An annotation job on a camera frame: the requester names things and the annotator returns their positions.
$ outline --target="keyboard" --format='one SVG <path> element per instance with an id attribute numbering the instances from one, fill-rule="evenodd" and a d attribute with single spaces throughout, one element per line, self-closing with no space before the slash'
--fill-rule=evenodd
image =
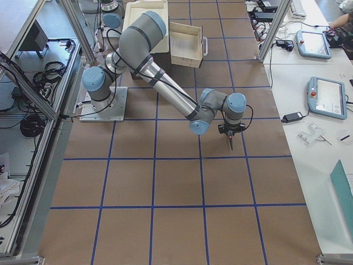
<path id="1" fill-rule="evenodd" d="M 292 0 L 291 13 L 292 18 L 304 19 L 307 16 L 302 6 L 302 0 Z"/>

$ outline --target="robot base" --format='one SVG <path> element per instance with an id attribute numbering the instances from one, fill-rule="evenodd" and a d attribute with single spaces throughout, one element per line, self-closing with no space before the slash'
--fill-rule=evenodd
<path id="1" fill-rule="evenodd" d="M 110 87 L 110 90 L 114 93 L 115 86 Z M 87 93 L 85 100 L 89 101 L 90 96 Z M 80 117 L 80 121 L 89 122 L 102 122 L 102 121 L 124 121 L 125 107 L 127 100 L 127 87 L 116 87 L 116 93 L 114 98 L 114 105 L 111 108 L 106 108 L 102 112 L 97 112 L 91 104 L 85 104 L 82 108 L 81 115 L 86 115 Z"/>

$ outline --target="robotic arm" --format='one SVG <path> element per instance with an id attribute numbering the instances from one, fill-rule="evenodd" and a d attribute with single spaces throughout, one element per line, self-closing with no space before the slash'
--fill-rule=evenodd
<path id="1" fill-rule="evenodd" d="M 163 19 L 156 12 L 149 10 L 121 34 L 119 48 L 106 57 L 104 65 L 85 71 L 83 84 L 91 99 L 98 103 L 96 110 L 110 102 L 109 85 L 114 81 L 113 76 L 122 74 L 127 66 L 190 120 L 189 128 L 195 134 L 204 134 L 217 111 L 224 112 L 224 124 L 219 125 L 218 130 L 229 137 L 233 149 L 232 136 L 246 129 L 241 123 L 247 104 L 245 96 L 241 93 L 226 95 L 206 88 L 201 94 L 200 103 L 195 102 L 149 54 L 165 34 Z"/>

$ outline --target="drawer handle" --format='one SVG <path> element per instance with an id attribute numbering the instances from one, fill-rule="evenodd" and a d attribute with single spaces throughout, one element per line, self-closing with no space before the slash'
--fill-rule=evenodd
<path id="1" fill-rule="evenodd" d="M 205 48 L 204 56 L 208 54 L 208 39 L 206 37 L 202 37 L 202 46 Z"/>

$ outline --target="tiled tabletop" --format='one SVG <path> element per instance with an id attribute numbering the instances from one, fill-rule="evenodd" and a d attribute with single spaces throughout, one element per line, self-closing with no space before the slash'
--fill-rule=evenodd
<path id="1" fill-rule="evenodd" d="M 243 2 L 169 1 L 203 25 L 200 69 L 173 66 L 193 97 L 241 92 L 254 119 L 234 138 L 201 137 L 125 72 L 123 123 L 74 121 L 39 254 L 46 264 L 316 264 L 320 249 Z M 250 111 L 243 121 L 248 124 Z"/>

